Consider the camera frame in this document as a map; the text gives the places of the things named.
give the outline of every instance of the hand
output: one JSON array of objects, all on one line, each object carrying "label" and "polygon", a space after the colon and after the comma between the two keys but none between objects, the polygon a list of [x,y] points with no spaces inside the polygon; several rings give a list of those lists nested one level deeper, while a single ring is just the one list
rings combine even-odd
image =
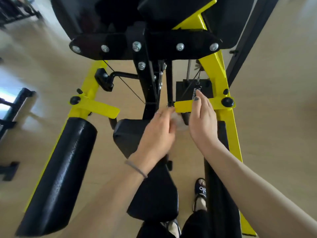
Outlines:
[{"label": "hand", "polygon": [[135,155],[145,159],[150,170],[172,147],[175,140],[176,125],[171,120],[175,108],[159,109],[144,130]]},{"label": "hand", "polygon": [[192,104],[189,132],[197,147],[203,152],[210,145],[220,145],[217,134],[217,116],[208,98],[199,90]]}]

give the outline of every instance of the tan floor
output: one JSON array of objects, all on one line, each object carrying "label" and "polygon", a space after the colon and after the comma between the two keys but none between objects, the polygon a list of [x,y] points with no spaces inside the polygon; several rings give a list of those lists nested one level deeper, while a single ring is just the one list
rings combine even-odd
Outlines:
[{"label": "tan floor", "polygon": [[[0,164],[20,161],[11,182],[0,182],[0,237],[9,238],[50,155],[67,113],[69,98],[81,86],[91,61],[68,48],[49,0],[36,0],[45,23],[36,19],[8,25],[0,33],[0,92],[26,87],[37,92],[19,113],[18,126],[0,143]],[[316,0],[280,0],[232,88],[236,124],[245,164],[317,219],[317,8]],[[225,62],[230,55],[225,51]],[[175,79],[183,79],[187,61],[175,61]],[[135,72],[131,62],[111,61],[115,70]],[[142,95],[137,80],[127,83]],[[141,118],[144,104],[118,79],[112,93],[98,101],[121,109],[121,118]],[[161,105],[166,105],[163,84]],[[115,172],[124,156],[114,145],[107,118],[93,114],[98,130],[74,215]],[[204,175],[203,159],[187,131],[171,150],[172,178],[179,191],[182,226],[191,213],[193,185]],[[135,237],[141,222],[125,216],[117,237]]]}]

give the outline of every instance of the yellow metal frame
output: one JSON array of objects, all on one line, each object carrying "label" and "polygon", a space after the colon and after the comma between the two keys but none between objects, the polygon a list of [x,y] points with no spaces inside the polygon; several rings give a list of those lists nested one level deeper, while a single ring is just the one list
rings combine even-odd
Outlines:
[{"label": "yellow metal frame", "polygon": [[[207,30],[206,25],[204,23],[204,20],[201,16],[201,13],[214,5],[217,2],[217,0],[212,0],[210,3],[208,3],[206,6],[195,12],[193,15],[185,19],[183,22],[181,22],[179,25],[177,25],[173,29],[204,29]],[[212,55],[203,57],[199,59],[201,65],[203,66],[204,70],[206,71],[209,79],[212,82],[212,89],[214,98],[209,99],[213,108],[216,111],[217,114],[217,120],[223,120],[226,123],[227,128],[227,137],[228,137],[228,143],[229,143],[229,149],[230,152],[237,157],[242,162],[241,152],[240,152],[240,145],[238,140],[238,135],[236,131],[236,123],[233,115],[233,108],[235,108],[235,105],[231,108],[226,108],[221,104],[221,100],[224,97],[230,97],[230,93],[227,95],[223,94],[224,89],[228,88],[228,82],[227,82],[227,76],[226,71],[224,67],[224,61],[222,57],[221,51],[218,51]],[[119,114],[120,110],[116,107],[112,107],[110,105],[100,103],[97,101],[94,101],[97,90],[99,88],[99,84],[94,78],[94,75],[96,73],[96,70],[98,68],[107,68],[107,65],[103,61],[95,61],[92,67],[89,70],[89,73],[87,77],[84,80],[83,85],[81,86],[81,90],[83,91],[82,94],[77,95],[81,98],[81,101],[73,105],[69,114],[69,117],[79,117],[82,119],[87,119],[90,112],[98,113],[104,116],[107,116],[109,118],[116,118]],[[179,101],[175,102],[175,109],[177,113],[185,113],[185,112],[191,112],[192,110],[192,101]],[[47,167],[47,164],[49,163],[50,158],[48,159],[42,173],[41,177]],[[255,236],[255,231],[251,228],[250,224],[247,222],[247,220],[244,218],[244,216],[241,214],[241,228],[242,233],[247,235],[253,235]]]},{"label": "yellow metal frame", "polygon": [[[207,8],[214,5],[216,2],[217,0],[212,0],[205,7],[195,12],[193,15],[185,19],[173,29],[181,28],[207,30],[204,20],[201,17],[201,13]],[[214,54],[199,59],[199,61],[206,71],[210,81],[212,82],[212,91],[214,98],[209,99],[209,101],[211,102],[212,107],[216,112],[217,120],[222,120],[226,123],[230,152],[242,162],[238,134],[236,130],[236,122],[233,115],[233,108],[235,108],[235,105],[232,108],[226,108],[221,104],[221,100],[224,97],[230,97],[230,93],[228,93],[227,95],[223,94],[224,90],[229,87],[222,53],[221,51],[218,51]],[[177,113],[191,112],[192,101],[189,100],[175,102],[174,106]],[[241,213],[240,220],[242,233],[246,235],[256,236],[256,232],[252,229],[251,225],[247,222],[247,220]]]}]

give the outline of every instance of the person's right arm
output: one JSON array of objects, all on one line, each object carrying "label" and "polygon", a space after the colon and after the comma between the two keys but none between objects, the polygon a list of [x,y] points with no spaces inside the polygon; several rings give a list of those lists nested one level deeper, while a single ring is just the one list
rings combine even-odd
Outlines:
[{"label": "person's right arm", "polygon": [[196,91],[189,129],[197,147],[260,237],[317,237],[317,222],[233,156],[217,137],[216,113]]}]

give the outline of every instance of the black pants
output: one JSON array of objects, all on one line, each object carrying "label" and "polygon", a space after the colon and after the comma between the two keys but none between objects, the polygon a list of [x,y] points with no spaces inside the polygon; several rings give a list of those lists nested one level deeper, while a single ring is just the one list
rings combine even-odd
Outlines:
[{"label": "black pants", "polygon": [[[205,210],[194,212],[185,222],[181,238],[210,238],[208,213]],[[164,226],[160,223],[144,222],[137,238],[175,238]]]}]

